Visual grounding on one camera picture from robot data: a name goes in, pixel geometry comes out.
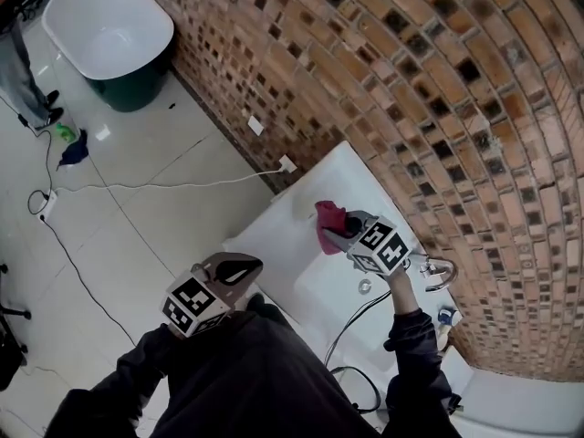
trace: drain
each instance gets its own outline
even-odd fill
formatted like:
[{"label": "drain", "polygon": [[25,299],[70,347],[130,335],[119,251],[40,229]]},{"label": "drain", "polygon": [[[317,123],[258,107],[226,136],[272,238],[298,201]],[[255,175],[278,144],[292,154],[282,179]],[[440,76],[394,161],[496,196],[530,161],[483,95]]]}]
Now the drain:
[{"label": "drain", "polygon": [[363,279],[359,282],[359,293],[363,296],[367,295],[371,291],[372,283],[369,279]]}]

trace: white tiled floor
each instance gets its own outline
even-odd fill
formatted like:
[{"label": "white tiled floor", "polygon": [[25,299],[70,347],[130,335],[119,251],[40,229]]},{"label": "white tiled floor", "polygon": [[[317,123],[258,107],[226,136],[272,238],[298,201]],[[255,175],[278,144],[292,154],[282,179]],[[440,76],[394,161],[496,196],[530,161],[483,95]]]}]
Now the white tiled floor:
[{"label": "white tiled floor", "polygon": [[[40,22],[25,40],[39,87],[61,91],[63,123],[89,134],[90,157],[58,172],[66,144],[55,137],[54,187],[209,183],[253,173],[173,76],[151,105],[118,113],[58,54]],[[93,386],[131,347],[89,299],[55,237],[26,209],[28,195],[48,187],[46,147],[47,135],[35,139],[0,105],[0,261],[10,267],[2,297],[33,313],[32,321],[11,319],[29,347],[29,364],[0,393],[0,423],[15,438],[42,435],[69,388]],[[95,297],[138,340],[162,321],[158,306],[174,276],[221,249],[271,197],[259,178],[196,189],[61,192],[49,223]],[[162,384],[141,435],[153,428],[166,397]]]}]

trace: curved brick wall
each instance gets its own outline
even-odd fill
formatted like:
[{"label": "curved brick wall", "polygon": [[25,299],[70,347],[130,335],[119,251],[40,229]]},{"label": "curved brick wall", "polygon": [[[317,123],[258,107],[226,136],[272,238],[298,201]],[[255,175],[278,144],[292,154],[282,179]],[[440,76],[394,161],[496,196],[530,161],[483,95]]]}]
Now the curved brick wall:
[{"label": "curved brick wall", "polygon": [[295,180],[347,139],[458,263],[470,363],[584,380],[584,0],[157,1],[177,71],[261,168],[287,154]]}]

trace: fiducial marker cube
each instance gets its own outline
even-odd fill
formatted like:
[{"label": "fiducial marker cube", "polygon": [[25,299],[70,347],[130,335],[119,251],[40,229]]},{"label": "fiducial marker cube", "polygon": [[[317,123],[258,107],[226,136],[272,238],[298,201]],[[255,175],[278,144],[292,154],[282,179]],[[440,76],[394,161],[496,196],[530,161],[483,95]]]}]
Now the fiducial marker cube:
[{"label": "fiducial marker cube", "polygon": [[390,275],[412,251],[396,228],[380,216],[349,249],[348,257],[367,273]]},{"label": "fiducial marker cube", "polygon": [[161,303],[162,314],[187,338],[217,326],[229,311],[227,304],[190,271],[166,289]]}]

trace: gray pants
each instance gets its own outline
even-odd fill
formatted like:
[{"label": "gray pants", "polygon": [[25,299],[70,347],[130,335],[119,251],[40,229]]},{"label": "gray pants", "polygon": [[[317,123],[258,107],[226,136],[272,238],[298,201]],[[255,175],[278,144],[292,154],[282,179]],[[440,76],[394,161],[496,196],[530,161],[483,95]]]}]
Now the gray pants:
[{"label": "gray pants", "polygon": [[49,115],[45,107],[47,98],[30,71],[30,58],[20,24],[15,21],[6,31],[0,36],[0,88],[32,127],[42,127]]}]

